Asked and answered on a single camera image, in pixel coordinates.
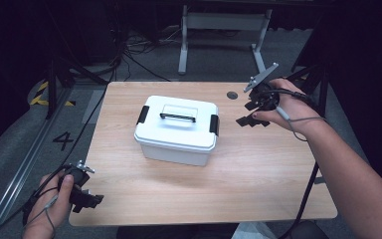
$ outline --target yellow and black tape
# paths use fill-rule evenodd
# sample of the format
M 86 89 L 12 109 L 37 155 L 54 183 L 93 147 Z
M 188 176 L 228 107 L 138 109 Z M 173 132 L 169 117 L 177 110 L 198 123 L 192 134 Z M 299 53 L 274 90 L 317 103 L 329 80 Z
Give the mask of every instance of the yellow and black tape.
M 49 101 L 42 100 L 42 94 L 45 91 L 45 89 L 48 87 L 49 82 L 48 80 L 44 80 L 42 85 L 40 85 L 39 89 L 36 91 L 36 94 L 34 95 L 33 99 L 30 101 L 30 105 L 41 105 L 41 106 L 48 106 Z M 76 105 L 75 101 L 67 101 L 65 102 L 66 107 L 74 107 Z

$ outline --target white lid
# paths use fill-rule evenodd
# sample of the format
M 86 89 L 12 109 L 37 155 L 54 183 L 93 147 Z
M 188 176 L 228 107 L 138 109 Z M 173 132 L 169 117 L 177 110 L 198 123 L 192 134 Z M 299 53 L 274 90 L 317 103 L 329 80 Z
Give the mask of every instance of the white lid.
M 215 147 L 218 129 L 216 105 L 151 96 L 144 108 L 148 108 L 148 113 L 141 122 L 138 121 L 134 134 L 138 142 L 198 152 L 211 151 Z

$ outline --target black handle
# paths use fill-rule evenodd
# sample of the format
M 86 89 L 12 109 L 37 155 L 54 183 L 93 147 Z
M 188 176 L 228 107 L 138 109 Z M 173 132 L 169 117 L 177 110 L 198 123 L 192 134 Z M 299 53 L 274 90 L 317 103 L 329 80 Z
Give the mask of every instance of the black handle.
M 172 115 L 172 114 L 160 113 L 160 117 L 161 117 L 162 119 L 165 119 L 165 118 L 177 118 L 177 119 L 183 119 L 183 120 L 192 120 L 193 122 L 195 122 L 195 118 L 192 118 L 192 117 L 185 117 L 185 116 L 179 116 L 179 115 Z

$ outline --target person's right arm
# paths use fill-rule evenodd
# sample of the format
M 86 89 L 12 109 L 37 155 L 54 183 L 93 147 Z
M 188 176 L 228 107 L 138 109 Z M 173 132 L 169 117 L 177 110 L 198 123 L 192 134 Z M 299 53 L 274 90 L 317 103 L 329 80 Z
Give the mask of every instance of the person's right arm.
M 298 91 L 284 79 L 271 81 L 276 88 Z M 305 103 L 281 95 L 281 107 L 291 120 L 318 117 Z M 289 129 L 276 112 L 257 112 L 257 120 L 268 120 Z M 382 238 L 382 178 L 321 119 L 291 122 L 303 134 L 324 176 L 338 211 L 358 238 Z

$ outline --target storage box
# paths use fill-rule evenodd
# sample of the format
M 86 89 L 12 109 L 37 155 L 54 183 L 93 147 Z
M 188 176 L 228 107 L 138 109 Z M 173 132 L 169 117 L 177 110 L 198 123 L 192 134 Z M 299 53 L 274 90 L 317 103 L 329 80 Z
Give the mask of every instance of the storage box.
M 204 166 L 219 135 L 213 103 L 151 96 L 141 110 L 135 139 L 145 157 Z

